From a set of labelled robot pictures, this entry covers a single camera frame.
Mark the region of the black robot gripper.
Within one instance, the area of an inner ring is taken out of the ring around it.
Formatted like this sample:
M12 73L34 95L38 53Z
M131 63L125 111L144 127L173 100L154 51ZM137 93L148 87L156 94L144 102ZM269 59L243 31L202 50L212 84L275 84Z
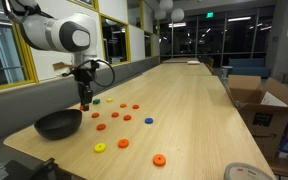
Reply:
M89 111L90 103L93 97L93 91L90 87L90 82L94 80L94 74L98 68L97 63L92 63L89 67L79 65L74 68L74 78L78 82L79 96L83 104L83 111Z

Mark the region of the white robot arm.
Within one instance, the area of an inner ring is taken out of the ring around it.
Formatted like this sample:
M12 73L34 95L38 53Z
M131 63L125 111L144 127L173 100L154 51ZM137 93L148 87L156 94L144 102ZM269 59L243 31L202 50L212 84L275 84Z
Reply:
M63 76L74 76L81 109L88 111L93 98L90 82L99 68L95 20L84 13L56 19L43 12L35 0L1 1L4 14L19 25L21 35L30 47L73 54L73 67Z

